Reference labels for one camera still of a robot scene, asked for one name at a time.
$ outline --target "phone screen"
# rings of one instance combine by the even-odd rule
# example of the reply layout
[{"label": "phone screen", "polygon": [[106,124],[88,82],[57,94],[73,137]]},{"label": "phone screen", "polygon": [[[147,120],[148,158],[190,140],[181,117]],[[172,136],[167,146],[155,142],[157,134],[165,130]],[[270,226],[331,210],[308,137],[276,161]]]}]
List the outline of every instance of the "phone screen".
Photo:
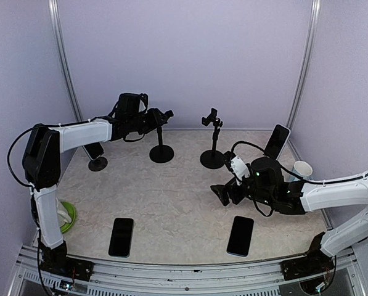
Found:
[{"label": "phone screen", "polygon": [[87,153],[87,155],[89,156],[91,160],[95,160],[97,157],[102,156],[104,153],[103,146],[98,142],[88,144],[83,147],[84,147],[85,152]]},{"label": "phone screen", "polygon": [[268,156],[274,160],[277,160],[280,156],[282,149],[287,142],[290,130],[282,125],[276,125],[274,131],[272,131],[266,148],[264,149],[265,156]]},{"label": "phone screen", "polygon": [[231,255],[246,257],[250,250],[253,220],[246,217],[234,217],[227,252]]},{"label": "phone screen", "polygon": [[132,240],[133,219],[117,218],[112,228],[108,254],[114,257],[128,257]]}]

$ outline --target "green bowl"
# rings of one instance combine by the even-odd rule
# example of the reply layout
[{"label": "green bowl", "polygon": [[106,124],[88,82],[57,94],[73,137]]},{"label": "green bowl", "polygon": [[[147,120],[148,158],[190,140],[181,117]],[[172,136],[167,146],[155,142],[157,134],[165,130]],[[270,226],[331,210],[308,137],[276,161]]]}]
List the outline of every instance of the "green bowl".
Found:
[{"label": "green bowl", "polygon": [[72,219],[71,223],[65,223],[60,227],[60,232],[65,233],[74,225],[75,218],[76,218],[76,211],[75,211],[75,207],[71,203],[69,202],[61,202],[61,203],[67,210],[67,213],[70,216],[70,218]]}]

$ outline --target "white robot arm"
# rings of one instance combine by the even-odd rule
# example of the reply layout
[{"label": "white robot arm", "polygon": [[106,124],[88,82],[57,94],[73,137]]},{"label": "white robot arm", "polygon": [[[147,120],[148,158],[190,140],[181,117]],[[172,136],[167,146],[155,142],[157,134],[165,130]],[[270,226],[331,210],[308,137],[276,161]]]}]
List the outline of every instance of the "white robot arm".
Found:
[{"label": "white robot arm", "polygon": [[[211,186],[211,190],[225,206],[229,199],[238,204],[245,197],[252,200],[256,207],[257,203],[262,203],[271,207],[271,213],[275,210],[286,215],[304,215],[322,208],[346,205],[367,206],[339,227],[316,236],[307,253],[309,260],[283,261],[286,280],[321,271],[322,264],[330,263],[330,257],[368,237],[368,171],[325,181],[286,183],[277,160],[261,157],[245,164],[232,152],[224,155],[226,166],[234,178],[225,185]],[[319,265],[310,266],[314,261]]]},{"label": "white robot arm", "polygon": [[89,149],[90,145],[100,146],[100,142],[118,139],[126,141],[126,136],[132,132],[140,135],[155,129],[161,132],[161,126],[167,123],[173,112],[169,110],[162,113],[156,108],[147,109],[147,104],[146,94],[121,94],[108,116],[64,126],[38,124],[30,129],[32,132],[23,155],[22,167],[30,185],[33,219],[41,230],[41,269],[68,277],[76,270],[84,275],[77,278],[89,280],[92,263],[66,257],[67,246],[60,232],[55,199],[60,178],[60,155],[81,146],[89,154],[87,147]]}]

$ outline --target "lavender backdrop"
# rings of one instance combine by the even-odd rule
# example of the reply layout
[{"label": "lavender backdrop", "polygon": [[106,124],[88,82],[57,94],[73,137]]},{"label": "lavender backdrop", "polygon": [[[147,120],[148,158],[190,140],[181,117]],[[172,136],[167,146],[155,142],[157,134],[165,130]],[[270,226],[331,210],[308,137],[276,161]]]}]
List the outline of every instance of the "lavender backdrop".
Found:
[{"label": "lavender backdrop", "polygon": [[[11,177],[7,150],[35,123],[73,121],[68,102],[47,1],[0,0],[0,295],[22,244],[29,244],[35,234],[29,191]],[[12,154],[13,168],[22,179],[25,142]],[[70,156],[63,156],[63,167]]]},{"label": "lavender backdrop", "polygon": [[[323,1],[297,121],[301,157],[319,179],[368,170],[368,1]],[[361,207],[334,208],[334,225]],[[354,245],[368,286],[368,239]]]},{"label": "lavender backdrop", "polygon": [[65,48],[85,117],[123,92],[173,109],[169,128],[201,128],[214,107],[226,128],[288,118],[311,1],[59,1]]}]

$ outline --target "white tabletop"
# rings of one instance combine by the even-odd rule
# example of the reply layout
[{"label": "white tabletop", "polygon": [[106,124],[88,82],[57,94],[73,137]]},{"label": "white tabletop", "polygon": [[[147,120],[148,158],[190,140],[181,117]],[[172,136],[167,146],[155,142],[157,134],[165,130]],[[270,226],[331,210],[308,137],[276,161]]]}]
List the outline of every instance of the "white tabletop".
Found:
[{"label": "white tabletop", "polygon": [[[239,140],[264,147],[267,131],[221,131],[218,150],[230,150]],[[211,131],[164,131],[164,143],[174,149],[174,159],[157,164],[149,150],[157,145],[156,132],[142,141],[104,143],[108,166],[88,169],[88,158],[77,149],[58,187],[58,198],[77,210],[74,226],[64,234],[68,252],[93,258],[154,264],[213,264],[265,260],[307,251],[316,234],[325,231],[321,212],[300,216],[274,213],[265,218],[252,201],[223,207],[210,185],[225,184],[232,175],[223,167],[204,168],[199,161],[211,147]],[[261,156],[249,146],[235,152],[246,162]],[[294,159],[286,147],[279,161],[291,168]],[[264,212],[269,208],[260,205]],[[250,253],[226,253],[235,216],[254,219]],[[130,256],[108,255],[115,218],[134,220]]]}]

